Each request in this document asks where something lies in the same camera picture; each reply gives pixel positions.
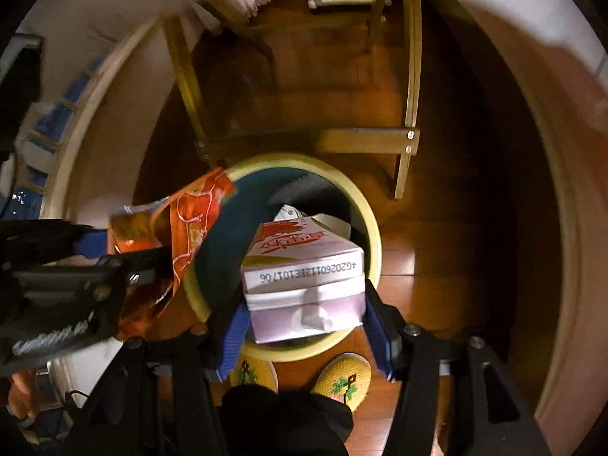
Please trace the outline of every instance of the orange object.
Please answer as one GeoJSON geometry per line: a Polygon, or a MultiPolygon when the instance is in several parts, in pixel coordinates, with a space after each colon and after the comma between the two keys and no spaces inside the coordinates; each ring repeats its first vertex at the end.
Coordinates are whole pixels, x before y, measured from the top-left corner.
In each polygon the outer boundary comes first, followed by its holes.
{"type": "Polygon", "coordinates": [[[233,190],[221,168],[198,178],[166,199],[109,220],[108,252],[122,253],[171,245],[173,279],[127,290],[117,338],[145,336],[181,285],[187,267],[233,190]]]}

